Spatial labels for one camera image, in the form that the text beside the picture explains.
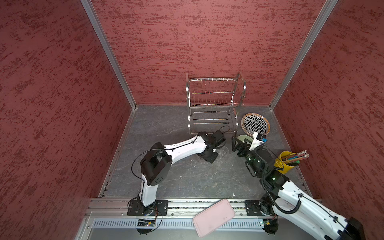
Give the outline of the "clear glass cup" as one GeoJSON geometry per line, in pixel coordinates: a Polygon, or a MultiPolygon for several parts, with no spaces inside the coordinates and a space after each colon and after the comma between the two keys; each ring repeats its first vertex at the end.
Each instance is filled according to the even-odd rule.
{"type": "Polygon", "coordinates": [[[227,148],[225,148],[225,149],[216,150],[216,153],[218,154],[219,159],[225,159],[230,154],[230,151],[227,148]]]}

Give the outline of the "white patterned plate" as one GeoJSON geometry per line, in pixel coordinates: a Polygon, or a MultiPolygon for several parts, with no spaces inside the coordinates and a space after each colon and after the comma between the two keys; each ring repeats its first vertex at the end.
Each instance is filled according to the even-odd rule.
{"type": "Polygon", "coordinates": [[[269,121],[256,113],[245,114],[241,120],[241,127],[249,136],[252,136],[254,132],[267,135],[271,130],[269,121]]]}

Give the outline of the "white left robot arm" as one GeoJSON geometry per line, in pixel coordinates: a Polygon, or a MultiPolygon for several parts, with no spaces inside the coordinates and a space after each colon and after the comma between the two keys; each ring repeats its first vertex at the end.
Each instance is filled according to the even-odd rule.
{"type": "Polygon", "coordinates": [[[155,143],[140,162],[142,187],[139,200],[144,207],[156,201],[158,185],[167,177],[171,166],[192,155],[208,163],[218,157],[217,150],[224,147],[226,138],[220,130],[213,134],[199,132],[195,137],[173,145],[155,143]]]}

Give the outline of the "pale green bowl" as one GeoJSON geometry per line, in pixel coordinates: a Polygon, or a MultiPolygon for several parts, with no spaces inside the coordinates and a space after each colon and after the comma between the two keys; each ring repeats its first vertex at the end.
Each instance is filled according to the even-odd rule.
{"type": "Polygon", "coordinates": [[[245,144],[251,145],[253,142],[253,138],[248,135],[239,135],[237,139],[245,144]]]}

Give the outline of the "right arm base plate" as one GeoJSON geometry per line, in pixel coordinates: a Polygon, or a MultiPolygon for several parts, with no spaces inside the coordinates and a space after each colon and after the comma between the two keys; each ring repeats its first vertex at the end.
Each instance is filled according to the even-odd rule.
{"type": "Polygon", "coordinates": [[[270,200],[245,200],[245,209],[248,217],[264,217],[272,218],[275,215],[280,216],[281,214],[276,214],[273,209],[273,204],[270,200]]]}

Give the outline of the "steel two-tier dish rack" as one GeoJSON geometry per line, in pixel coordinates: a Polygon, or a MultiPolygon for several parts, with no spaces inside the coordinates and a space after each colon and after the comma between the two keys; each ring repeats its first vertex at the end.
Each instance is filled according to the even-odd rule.
{"type": "Polygon", "coordinates": [[[234,77],[193,78],[186,75],[188,129],[225,134],[238,131],[238,110],[244,104],[247,84],[240,72],[234,77]]]}

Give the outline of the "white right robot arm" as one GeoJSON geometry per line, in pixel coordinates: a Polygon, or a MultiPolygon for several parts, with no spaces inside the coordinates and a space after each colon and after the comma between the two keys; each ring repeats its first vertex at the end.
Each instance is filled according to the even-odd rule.
{"type": "Polygon", "coordinates": [[[260,180],[266,192],[260,199],[260,211],[265,216],[282,217],[316,240],[364,240],[363,224],[355,218],[345,218],[303,192],[275,167],[266,142],[232,138],[232,150],[245,159],[252,177],[260,180]]]}

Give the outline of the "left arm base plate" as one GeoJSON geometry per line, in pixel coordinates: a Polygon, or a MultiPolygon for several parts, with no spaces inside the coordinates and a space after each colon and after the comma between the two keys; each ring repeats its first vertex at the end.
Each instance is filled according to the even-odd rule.
{"type": "Polygon", "coordinates": [[[168,211],[168,200],[156,200],[145,207],[138,198],[131,199],[127,204],[128,216],[166,216],[168,211]]]}

